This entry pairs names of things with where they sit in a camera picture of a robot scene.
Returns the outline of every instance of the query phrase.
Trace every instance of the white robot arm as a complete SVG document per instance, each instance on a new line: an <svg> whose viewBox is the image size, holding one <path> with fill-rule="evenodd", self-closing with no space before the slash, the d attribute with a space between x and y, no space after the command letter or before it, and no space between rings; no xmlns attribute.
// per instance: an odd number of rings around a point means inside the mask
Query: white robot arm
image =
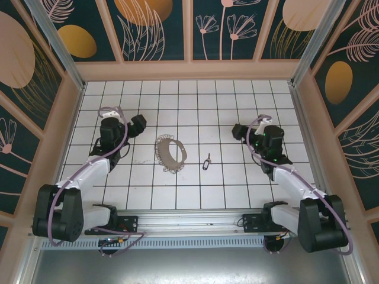
<svg viewBox="0 0 379 284"><path fill-rule="evenodd" d="M299 209L292 208L283 201L264 204L261 214L244 215L244 231L246 233L270 232L273 228L283 226L298 235L303 249L308 252L346 246L348 238L343 228L319 198L325 199L345 225L341 199L336 195L329 196L316 188L311 191L305 183L295 177L293 174L296 171L295 167L282 153L284 131L271 123L270 119L263 118L255 131L248 131L247 126L236 124L232 133L235 139L243 140L246 144L249 140L255 154L262 157L262 171L291 196ZM278 165L285 165L292 172Z"/></svg>
<svg viewBox="0 0 379 284"><path fill-rule="evenodd" d="M137 115L131 119L133 125L128 123L126 127L115 111L105 113L102 117L100 138L97 139L81 169L73 175L74 177L67 177L55 185L44 185L40 188L32 226L34 235L48 236L49 214L53 199L65 185L54 208L51 223L53 238L75 241L83 231L90 228L102 227L115 230L119 225L116 207L88 203L82 198L92 189L96 181L116 167L121 159L122 147L119 148L119 145L121 143L124 143L123 147L129 145L128 139L141 134L146 128L146 120L142 115Z"/></svg>

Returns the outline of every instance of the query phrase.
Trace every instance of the metal frame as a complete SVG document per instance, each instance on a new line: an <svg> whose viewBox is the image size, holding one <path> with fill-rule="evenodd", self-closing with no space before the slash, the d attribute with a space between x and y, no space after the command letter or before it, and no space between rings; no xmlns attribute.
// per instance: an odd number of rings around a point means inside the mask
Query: metal frame
<svg viewBox="0 0 379 284"><path fill-rule="evenodd" d="M57 30L53 22L51 22L49 16L47 15L41 1L36 0L24 0L28 6L31 14L36 19L38 25L40 26L42 32L48 39L49 43L52 45L56 54L58 55L60 61L66 68L68 74L72 77L73 81L79 89L83 88L83 79L76 68L75 62L73 61L71 55L67 51L62 39L59 37Z"/></svg>
<svg viewBox="0 0 379 284"><path fill-rule="evenodd" d="M301 56L300 62L297 65L296 70L291 78L293 86L296 87L308 71L308 68L311 65L314 57L326 40L327 35L332 30L333 25L339 13L341 13L345 2L346 0L333 0L330 2L324 16L320 20L319 26L314 31L312 38L310 39L303 55Z"/></svg>

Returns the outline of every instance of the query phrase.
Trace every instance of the black bracket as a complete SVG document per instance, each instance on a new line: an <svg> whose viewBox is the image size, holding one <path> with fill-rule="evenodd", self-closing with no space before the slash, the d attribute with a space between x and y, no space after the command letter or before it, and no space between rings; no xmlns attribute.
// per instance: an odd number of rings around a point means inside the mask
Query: black bracket
<svg viewBox="0 0 379 284"><path fill-rule="evenodd" d="M118 216L117 225L115 228L109 228L109 230L118 231L120 235L124 232L136 233L138 229L138 216ZM89 229L84 232L86 235L109 235L109 233Z"/></svg>
<svg viewBox="0 0 379 284"><path fill-rule="evenodd" d="M262 214L243 214L242 221L245 233L280 233L287 230L274 222L267 222Z"/></svg>

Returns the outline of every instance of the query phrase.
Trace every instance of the plant illustration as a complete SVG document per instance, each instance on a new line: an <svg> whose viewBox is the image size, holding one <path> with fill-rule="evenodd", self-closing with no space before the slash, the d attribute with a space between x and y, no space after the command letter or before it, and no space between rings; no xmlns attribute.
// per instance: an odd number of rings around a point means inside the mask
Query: plant illustration
<svg viewBox="0 0 379 284"><path fill-rule="evenodd" d="M59 84L50 62L43 51L33 42L36 66L34 76L23 88L12 88L22 105L41 120L46 120Z"/></svg>
<svg viewBox="0 0 379 284"><path fill-rule="evenodd" d="M328 55L346 50L346 55L350 61L368 62L379 51L379 30L361 30L355 33L348 46L334 50Z"/></svg>
<svg viewBox="0 0 379 284"><path fill-rule="evenodd" d="M230 48L230 59L233 60L233 44L235 40L243 38L255 37L256 29L253 16L240 16L236 21L236 15L227 17L227 27L229 29L230 38L232 39L232 46Z"/></svg>
<svg viewBox="0 0 379 284"><path fill-rule="evenodd" d="M349 61L369 62L368 59L375 56L379 51L379 0L365 0L359 17L348 24L342 32L356 22L362 30L351 37L346 47L331 51L328 56L342 50L346 51Z"/></svg>
<svg viewBox="0 0 379 284"><path fill-rule="evenodd" d="M4 118L0 118L0 153L2 154L11 154L16 158L31 164L31 161L20 157L19 155L12 152L12 144L16 136L17 123L13 120L9 120L8 124ZM26 174L21 173L15 169L7 167L0 163L0 167L16 175L27 177Z"/></svg>
<svg viewBox="0 0 379 284"><path fill-rule="evenodd" d="M75 9L72 6L73 0L41 0L41 3L50 20L60 24L64 23Z"/></svg>
<svg viewBox="0 0 379 284"><path fill-rule="evenodd" d="M224 19L225 19L225 10L233 6L248 6L260 3L261 0L221 0L223 8L223 13L221 16L221 30L220 30L220 60L223 59L223 30L224 30Z"/></svg>
<svg viewBox="0 0 379 284"><path fill-rule="evenodd" d="M379 176L379 111L367 122L345 130L340 142L349 167L360 173L352 173L354 178Z"/></svg>
<svg viewBox="0 0 379 284"><path fill-rule="evenodd" d="M218 31L219 25L216 25L217 21L214 18L214 15L213 16L205 16L204 19L202 18L202 16L197 16L196 17L196 24L200 30L200 33L201 33L201 39L203 41L203 50L204 50L205 59L208 60L207 51L205 50L204 34L213 33L214 31Z"/></svg>
<svg viewBox="0 0 379 284"><path fill-rule="evenodd" d="M124 31L122 52L127 61L151 61L156 56L160 60L165 51L165 32L162 21L155 10L145 1L143 9L136 0L120 0L122 14L126 22L118 16Z"/></svg>

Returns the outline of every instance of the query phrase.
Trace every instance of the keychain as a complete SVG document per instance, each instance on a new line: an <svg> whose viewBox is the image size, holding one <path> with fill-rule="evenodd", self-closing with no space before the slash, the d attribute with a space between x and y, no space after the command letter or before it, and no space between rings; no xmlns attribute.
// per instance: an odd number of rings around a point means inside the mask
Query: keychain
<svg viewBox="0 0 379 284"><path fill-rule="evenodd" d="M207 170L209 165L212 163L211 161L211 153L208 154L208 159L203 163L203 170Z"/></svg>

